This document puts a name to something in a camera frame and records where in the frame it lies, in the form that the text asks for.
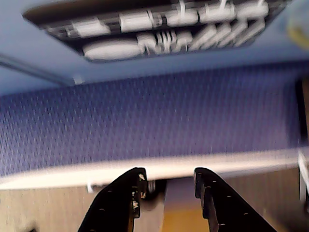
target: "wooden floor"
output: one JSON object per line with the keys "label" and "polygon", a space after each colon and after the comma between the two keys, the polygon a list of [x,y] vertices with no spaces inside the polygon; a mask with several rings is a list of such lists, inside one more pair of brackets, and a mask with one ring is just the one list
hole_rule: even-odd
{"label": "wooden floor", "polygon": [[[298,170],[253,174],[227,179],[259,213],[284,224],[290,231],[308,231],[308,218],[298,199]],[[74,232],[78,230],[95,194],[85,188],[0,191],[0,231]],[[163,197],[142,204],[135,232],[158,232],[163,218]]]}

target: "white plastic part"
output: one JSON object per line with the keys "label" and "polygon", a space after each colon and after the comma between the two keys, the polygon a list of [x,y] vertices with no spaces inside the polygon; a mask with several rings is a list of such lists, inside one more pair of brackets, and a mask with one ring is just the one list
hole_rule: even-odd
{"label": "white plastic part", "polygon": [[198,15],[196,10],[186,10],[183,1],[179,2],[179,9],[166,13],[167,25],[169,27],[181,27],[193,25],[198,22]]}
{"label": "white plastic part", "polygon": [[241,33],[245,31],[245,29],[248,28],[247,21],[240,21],[236,23],[231,30],[231,33],[226,36],[221,42],[219,42],[218,47],[225,47],[230,42],[234,41]]}
{"label": "white plastic part", "polygon": [[306,193],[309,194],[309,174],[308,174],[307,161],[306,161],[304,154],[301,152],[301,150],[298,150],[298,167],[299,167],[299,177],[300,177],[299,198],[301,201],[305,201]]}
{"label": "white plastic part", "polygon": [[193,37],[191,32],[183,31],[177,33],[177,42],[176,45],[172,48],[172,52],[180,52],[183,47],[185,50],[188,50],[188,45],[192,43]]}
{"label": "white plastic part", "polygon": [[170,47],[177,42],[177,36],[174,31],[162,31],[156,34],[158,46],[163,47],[164,53],[170,53]]}
{"label": "white plastic part", "polygon": [[189,46],[189,51],[198,50],[204,43],[210,40],[217,33],[215,25],[208,25],[201,30],[194,38]]}
{"label": "white plastic part", "polygon": [[88,183],[87,183],[87,192],[88,193],[94,193],[94,190],[92,188],[92,185],[91,185],[90,181],[88,181]]}
{"label": "white plastic part", "polygon": [[243,35],[239,38],[239,40],[236,41],[234,46],[238,47],[244,44],[246,41],[251,39],[256,34],[260,33],[265,28],[265,20],[260,19],[253,23],[249,28],[244,32]]}
{"label": "white plastic part", "polygon": [[206,43],[204,43],[201,49],[208,49],[213,45],[218,44],[222,39],[224,39],[229,33],[231,33],[231,25],[229,23],[224,23],[218,27],[217,33]]}
{"label": "white plastic part", "polygon": [[268,3],[264,0],[246,2],[236,7],[237,18],[240,19],[264,18],[268,11]]}
{"label": "white plastic part", "polygon": [[136,36],[138,41],[138,46],[141,50],[145,49],[146,53],[149,55],[151,51],[156,54],[162,53],[162,49],[157,45],[155,36],[150,33],[140,33]]}
{"label": "white plastic part", "polygon": [[135,40],[111,40],[83,47],[84,56],[91,60],[132,58],[144,53]]}
{"label": "white plastic part", "polygon": [[227,4],[226,0],[221,0],[220,4],[206,4],[198,13],[201,23],[230,21],[236,17],[235,6],[231,3]]}
{"label": "white plastic part", "polygon": [[161,26],[163,22],[161,15],[154,16],[150,11],[120,14],[119,21],[122,32],[148,30]]}
{"label": "white plastic part", "polygon": [[83,22],[72,22],[74,29],[81,38],[110,34],[111,30],[97,18]]}

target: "yellow object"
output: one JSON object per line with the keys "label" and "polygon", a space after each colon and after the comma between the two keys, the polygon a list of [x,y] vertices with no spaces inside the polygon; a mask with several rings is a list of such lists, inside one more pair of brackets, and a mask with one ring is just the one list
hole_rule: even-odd
{"label": "yellow object", "polygon": [[288,36],[296,45],[309,50],[309,1],[295,0],[288,10]]}
{"label": "yellow object", "polygon": [[303,32],[301,27],[289,26],[287,32],[294,43],[303,49],[309,50],[309,37]]}
{"label": "yellow object", "polygon": [[172,208],[164,210],[161,232],[208,232],[208,220],[202,216],[201,207]]}

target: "blue patterned fabric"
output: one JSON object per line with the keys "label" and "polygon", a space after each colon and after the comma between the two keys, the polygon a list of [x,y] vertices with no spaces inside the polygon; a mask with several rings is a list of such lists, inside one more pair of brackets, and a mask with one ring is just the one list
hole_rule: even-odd
{"label": "blue patterned fabric", "polygon": [[0,174],[301,146],[308,62],[187,72],[0,98]]}

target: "plastic model part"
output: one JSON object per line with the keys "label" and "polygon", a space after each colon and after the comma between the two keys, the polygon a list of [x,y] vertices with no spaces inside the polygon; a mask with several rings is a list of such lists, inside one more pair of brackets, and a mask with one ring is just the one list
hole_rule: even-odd
{"label": "plastic model part", "polygon": [[236,17],[235,6],[221,0],[220,4],[207,5],[199,10],[201,23],[217,23],[231,21]]}
{"label": "plastic model part", "polygon": [[178,10],[168,12],[165,15],[169,27],[193,25],[198,22],[197,10],[186,10],[183,1],[180,1],[179,5],[180,7]]}

